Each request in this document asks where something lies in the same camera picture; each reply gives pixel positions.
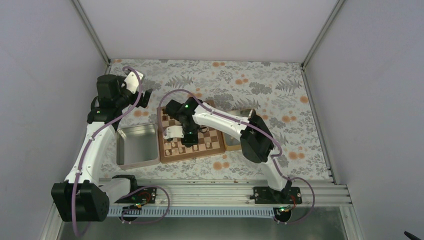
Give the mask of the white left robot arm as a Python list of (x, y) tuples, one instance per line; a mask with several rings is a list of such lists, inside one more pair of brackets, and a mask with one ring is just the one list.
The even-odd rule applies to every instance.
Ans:
[(111, 204), (120, 198), (131, 203), (139, 197), (132, 175), (116, 175), (104, 185), (99, 183), (102, 161), (114, 140), (123, 110), (146, 108), (152, 89), (140, 91), (144, 75), (130, 70), (124, 76), (105, 74), (97, 78), (97, 96), (87, 115), (83, 145), (63, 182), (51, 189), (53, 202), (64, 222), (102, 222)]

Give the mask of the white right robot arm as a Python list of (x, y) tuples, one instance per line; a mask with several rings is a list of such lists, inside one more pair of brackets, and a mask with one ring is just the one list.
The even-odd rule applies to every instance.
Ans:
[(164, 153), (173, 150), (195, 153), (211, 149), (211, 129), (227, 134), (240, 142), (243, 156), (258, 164), (266, 177), (266, 187), (254, 187), (252, 199), (256, 204), (301, 204), (302, 194), (292, 179), (282, 174), (278, 157), (283, 153), (264, 120), (251, 110), (247, 117), (232, 115), (193, 97), (185, 103), (171, 100), (159, 109), (160, 120), (174, 120), (163, 129), (164, 140), (171, 142)]

